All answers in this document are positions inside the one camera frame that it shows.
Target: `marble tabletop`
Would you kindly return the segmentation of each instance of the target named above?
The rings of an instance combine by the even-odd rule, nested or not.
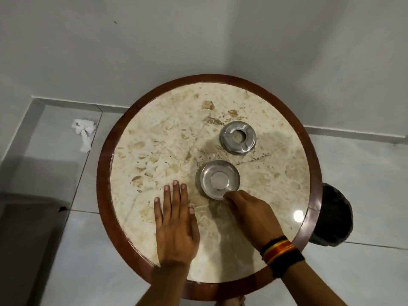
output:
[[[222,127],[234,120],[250,124],[257,135],[255,148],[243,156],[229,154],[219,142]],[[203,82],[160,95],[131,119],[111,164],[117,220],[134,248],[156,265],[153,200],[172,180],[187,184],[201,234],[188,275],[196,282],[227,282],[265,267],[226,204],[204,197],[196,186],[197,172],[216,159],[236,166],[240,189],[270,204],[293,240],[309,203],[306,154],[282,114],[249,91]]]

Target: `metal ashtray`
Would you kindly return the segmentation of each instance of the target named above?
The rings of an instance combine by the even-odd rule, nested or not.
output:
[[[233,138],[236,131],[241,131],[244,135],[241,143],[237,143]],[[229,153],[237,155],[246,154],[255,147],[256,134],[249,124],[242,121],[233,121],[222,128],[220,142]]]
[[[223,199],[226,192],[238,190],[240,182],[235,166],[223,160],[208,162],[200,175],[204,193],[218,201]]]

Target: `person's left hand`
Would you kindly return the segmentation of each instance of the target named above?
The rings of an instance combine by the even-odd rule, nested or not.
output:
[[[160,265],[167,262],[180,262],[190,266],[197,254],[200,243],[197,218],[194,208],[188,206],[186,184],[173,181],[173,203],[169,185],[164,186],[163,213],[160,198],[154,201],[156,220],[157,255]]]

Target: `table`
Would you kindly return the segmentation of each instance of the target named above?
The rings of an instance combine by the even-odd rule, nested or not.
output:
[[[250,124],[255,148],[232,155],[219,133],[233,120]],[[301,250],[316,224],[322,175],[313,145],[295,115],[274,95],[244,79],[204,74],[165,83],[141,97],[109,133],[99,157],[97,195],[106,232],[117,251],[147,282],[159,265],[154,197],[174,179],[186,183],[201,242],[183,298],[220,300],[273,281],[228,207],[202,195],[200,168],[231,162],[240,189],[268,202],[283,232]]]

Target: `foot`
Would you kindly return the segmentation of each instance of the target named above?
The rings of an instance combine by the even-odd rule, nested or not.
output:
[[[233,299],[226,299],[225,301],[219,301],[215,306],[244,306],[245,296],[235,297]]]

